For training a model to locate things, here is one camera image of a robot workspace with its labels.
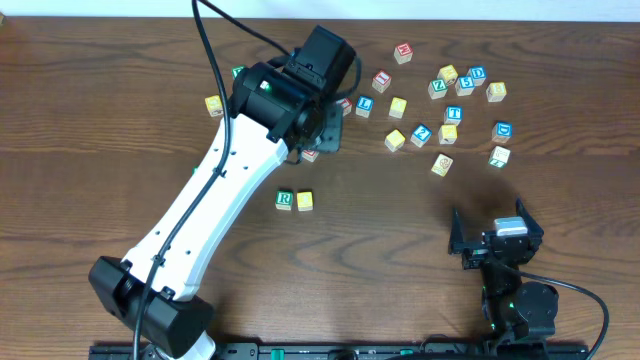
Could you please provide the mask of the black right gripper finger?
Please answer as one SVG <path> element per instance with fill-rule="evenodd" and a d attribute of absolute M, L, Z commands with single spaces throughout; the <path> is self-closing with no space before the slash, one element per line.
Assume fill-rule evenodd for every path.
<path fill-rule="evenodd" d="M 524 220 L 524 223 L 528 229 L 529 236 L 542 238 L 544 236 L 544 230 L 529 214 L 520 198 L 516 199 L 515 207 L 516 214 Z"/>
<path fill-rule="evenodd" d="M 462 221 L 456 208 L 452 211 L 452 226 L 448 243 L 449 255 L 469 254 L 469 243 L 465 241 Z"/>

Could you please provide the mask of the yellow block plain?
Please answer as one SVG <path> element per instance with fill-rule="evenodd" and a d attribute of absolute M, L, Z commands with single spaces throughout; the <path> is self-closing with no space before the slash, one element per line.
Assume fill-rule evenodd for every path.
<path fill-rule="evenodd" d="M 213 95 L 205 99 L 207 111 L 211 117 L 218 117 L 224 114 L 224 107 L 219 95 Z"/>

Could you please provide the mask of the yellow O block placed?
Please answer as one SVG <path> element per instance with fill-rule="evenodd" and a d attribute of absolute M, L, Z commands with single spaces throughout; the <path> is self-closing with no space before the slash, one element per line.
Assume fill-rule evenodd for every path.
<path fill-rule="evenodd" d="M 311 191 L 298 192 L 296 201 L 299 211 L 311 211 L 314 208 L 313 193 Z"/>

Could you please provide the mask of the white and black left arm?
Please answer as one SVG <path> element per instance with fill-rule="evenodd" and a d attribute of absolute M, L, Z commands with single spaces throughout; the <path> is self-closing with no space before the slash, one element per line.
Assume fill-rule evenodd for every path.
<path fill-rule="evenodd" d="M 293 150 L 341 140 L 342 70 L 257 63 L 235 77 L 218 133 L 168 211 L 123 258 L 100 257 L 89 282 L 133 332 L 108 359 L 209 359 L 212 306 L 198 297 L 216 249 L 257 187 Z"/>

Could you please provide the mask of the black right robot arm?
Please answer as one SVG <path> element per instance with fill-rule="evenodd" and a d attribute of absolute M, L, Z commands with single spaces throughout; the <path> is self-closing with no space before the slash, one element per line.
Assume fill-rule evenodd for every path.
<path fill-rule="evenodd" d="M 487 351 L 501 346 L 541 343 L 555 334 L 557 290 L 539 281 L 524 282 L 519 271 L 542 244 L 544 230 L 516 201 L 514 217 L 498 218 L 494 229 L 467 241 L 459 213 L 453 212 L 448 253 L 459 255 L 465 270 L 482 275 L 482 311 L 492 325 Z"/>

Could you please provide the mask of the green R block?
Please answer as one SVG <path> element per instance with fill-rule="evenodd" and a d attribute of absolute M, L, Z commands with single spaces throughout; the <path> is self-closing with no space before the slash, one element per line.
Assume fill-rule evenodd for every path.
<path fill-rule="evenodd" d="M 291 191 L 278 190 L 276 193 L 275 207 L 278 210 L 291 211 L 294 202 L 294 193 Z"/>

